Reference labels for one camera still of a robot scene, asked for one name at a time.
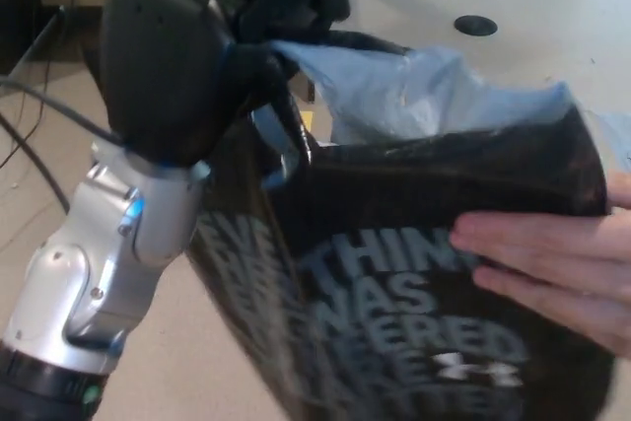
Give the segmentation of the bare person hand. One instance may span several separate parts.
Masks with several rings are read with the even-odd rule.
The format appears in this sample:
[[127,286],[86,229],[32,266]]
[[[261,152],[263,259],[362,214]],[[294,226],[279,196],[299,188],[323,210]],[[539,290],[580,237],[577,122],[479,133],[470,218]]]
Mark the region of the bare person hand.
[[630,175],[607,179],[614,211],[601,217],[471,212],[451,232],[488,259],[474,283],[630,356]]

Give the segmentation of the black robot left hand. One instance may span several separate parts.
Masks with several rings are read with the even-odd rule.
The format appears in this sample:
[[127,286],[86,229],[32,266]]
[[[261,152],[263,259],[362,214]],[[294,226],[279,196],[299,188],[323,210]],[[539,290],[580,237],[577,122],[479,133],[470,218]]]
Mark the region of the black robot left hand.
[[321,35],[349,0],[106,0],[101,83],[112,132],[130,152],[187,168],[232,123],[270,105],[292,140],[305,132],[275,39]]

